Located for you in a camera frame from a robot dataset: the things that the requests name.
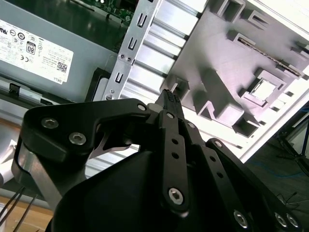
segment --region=silver bolt head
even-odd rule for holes
[[[82,133],[73,132],[69,135],[69,141],[74,145],[84,145],[87,140]]]
[[[145,111],[146,110],[146,107],[143,106],[142,104],[138,104],[137,107],[142,110],[142,111]]]
[[[174,202],[176,205],[181,205],[183,203],[183,195],[182,193],[176,188],[169,189],[169,198]]]
[[[54,129],[59,126],[59,123],[57,122],[57,120],[51,117],[43,118],[41,121],[41,124],[43,127],[48,128],[48,129]]]
[[[191,127],[192,129],[195,128],[195,125],[192,122],[188,122],[189,127]]]
[[[275,218],[283,227],[287,227],[285,220],[283,219],[283,217],[281,217],[280,214],[275,213]]]
[[[168,113],[168,112],[167,112],[166,114],[167,114],[168,117],[174,118],[174,115],[172,115],[171,113]]]
[[[289,222],[296,228],[298,228],[297,221],[289,214],[286,214],[286,217],[288,218]]]
[[[248,221],[241,212],[234,210],[234,218],[242,228],[248,228]]]
[[[214,141],[214,143],[218,146],[218,147],[222,147],[222,144],[219,141]]]

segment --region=metal slot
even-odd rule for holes
[[[289,97],[292,97],[294,95],[294,93],[292,93],[290,91],[287,91],[285,94],[288,95]]]
[[[267,22],[265,22],[264,20],[262,20],[260,17],[258,17],[257,15],[253,15],[252,19],[254,19],[255,21],[258,21],[261,24],[268,24]]]
[[[142,28],[144,26],[144,24],[145,24],[146,18],[147,18],[147,16],[144,15],[143,13],[141,13],[140,17],[139,17],[139,20],[137,22],[137,26]]]
[[[50,101],[47,101],[47,100],[44,100],[44,99],[41,99],[40,103],[42,103],[44,105],[53,105]]]
[[[19,89],[20,89],[20,86],[15,85],[13,83],[10,83],[10,90],[9,90],[9,92],[11,94],[19,96]]]
[[[258,49],[257,47],[255,47],[254,45],[252,45],[251,43],[245,41],[243,38],[239,37],[237,39],[237,41],[239,41],[240,43],[244,44],[245,46],[253,49],[254,51],[257,51],[258,53],[260,53],[261,55],[265,56],[266,58],[272,60],[273,62],[275,62],[277,65],[281,66],[282,68],[286,69],[287,71],[291,72],[292,74],[296,75],[297,77],[302,76],[302,74],[300,74],[299,72],[297,72],[294,69],[291,69],[290,67],[288,67],[287,65],[285,65],[284,63],[276,60],[275,58],[271,57],[270,55],[268,55],[266,52],[261,51],[260,49]]]
[[[242,18],[258,29],[265,30],[269,26],[267,18],[255,10],[245,10]]]
[[[122,73],[117,73],[117,75],[116,75],[116,79],[115,79],[115,82],[117,82],[117,83],[120,83],[121,82],[121,79],[123,78],[123,74]]]
[[[243,0],[217,0],[212,12],[226,21],[235,23],[245,6],[246,3]]]
[[[242,134],[249,138],[258,128],[241,118],[234,126],[233,129],[236,133]]]
[[[277,107],[275,107],[275,106],[273,106],[273,107],[271,107],[271,109],[273,110],[273,111],[275,111],[275,112],[278,112],[280,109],[278,109]]]
[[[136,43],[137,43],[137,40],[135,40],[133,37],[131,37],[129,45],[128,45],[128,49],[133,51],[134,48],[135,48]]]

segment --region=white panel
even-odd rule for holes
[[[157,69],[163,73],[169,73],[175,60],[169,58],[153,49],[143,45],[137,55],[136,60],[147,64],[148,66]]]
[[[309,40],[308,0],[248,0],[274,19]]]
[[[160,87],[164,81],[162,76],[134,65],[129,76],[129,81],[137,82],[156,93],[160,93]]]
[[[150,32],[177,45],[178,47],[183,47],[186,40],[163,29],[162,27],[156,25],[156,24],[153,24],[150,28]]]
[[[123,158],[112,153],[106,153],[104,155],[96,157],[96,159],[101,161],[107,161],[108,163],[115,164],[121,161]]]
[[[191,34],[191,31],[197,23],[197,18],[195,16],[167,1],[162,3],[156,15],[156,19],[186,35]]]
[[[192,9],[198,12],[203,12],[207,3],[207,0],[179,0],[184,4],[190,6]]]
[[[145,41],[146,42],[149,42],[165,51],[167,51],[168,53],[172,54],[172,55],[175,55],[175,56],[178,56],[180,54],[180,47],[177,47],[176,45],[172,44],[172,43],[169,43],[165,40],[162,40],[160,37],[154,35],[154,34],[151,34],[151,33],[148,33],[148,35],[146,36],[145,38]]]

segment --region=qr code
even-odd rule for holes
[[[68,66],[66,64],[58,62],[57,70],[59,70],[59,71],[61,71],[63,73],[67,73],[67,68],[68,68]]]

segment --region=white label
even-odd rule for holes
[[[0,60],[62,84],[72,59],[72,51],[0,20]]]

